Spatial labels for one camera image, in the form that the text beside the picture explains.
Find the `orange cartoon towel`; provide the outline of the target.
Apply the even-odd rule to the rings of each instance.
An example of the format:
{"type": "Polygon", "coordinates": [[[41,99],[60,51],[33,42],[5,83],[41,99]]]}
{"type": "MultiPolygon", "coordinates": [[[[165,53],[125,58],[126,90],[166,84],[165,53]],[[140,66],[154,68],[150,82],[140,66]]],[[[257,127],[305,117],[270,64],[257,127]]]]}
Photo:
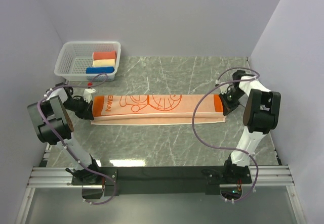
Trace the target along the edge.
{"type": "Polygon", "coordinates": [[[94,97],[92,125],[191,124],[203,95],[106,95],[94,97]]]}

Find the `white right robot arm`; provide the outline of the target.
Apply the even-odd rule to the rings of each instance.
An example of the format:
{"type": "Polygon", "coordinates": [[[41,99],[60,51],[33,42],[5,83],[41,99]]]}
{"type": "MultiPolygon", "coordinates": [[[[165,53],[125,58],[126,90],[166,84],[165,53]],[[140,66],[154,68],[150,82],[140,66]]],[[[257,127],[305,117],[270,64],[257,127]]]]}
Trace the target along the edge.
{"type": "Polygon", "coordinates": [[[276,128],[279,118],[281,94],[263,86],[256,76],[237,70],[232,75],[233,82],[222,86],[220,100],[226,116],[239,106],[239,99],[246,95],[243,114],[244,130],[237,149],[225,161],[223,178],[228,183],[250,176],[250,157],[261,140],[276,128]]]}

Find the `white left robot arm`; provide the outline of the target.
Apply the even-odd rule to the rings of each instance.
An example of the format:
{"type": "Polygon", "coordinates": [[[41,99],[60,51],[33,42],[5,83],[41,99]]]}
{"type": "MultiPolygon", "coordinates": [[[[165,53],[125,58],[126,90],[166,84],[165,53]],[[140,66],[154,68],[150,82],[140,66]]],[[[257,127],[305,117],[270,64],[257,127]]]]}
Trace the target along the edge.
{"type": "Polygon", "coordinates": [[[73,136],[74,128],[68,111],[83,120],[94,120],[92,113],[95,89],[84,89],[82,96],[73,94],[73,87],[64,83],[46,91],[44,99],[27,107],[38,139],[59,149],[72,162],[73,169],[66,168],[83,184],[97,184],[102,172],[96,160],[85,151],[73,136]]]}

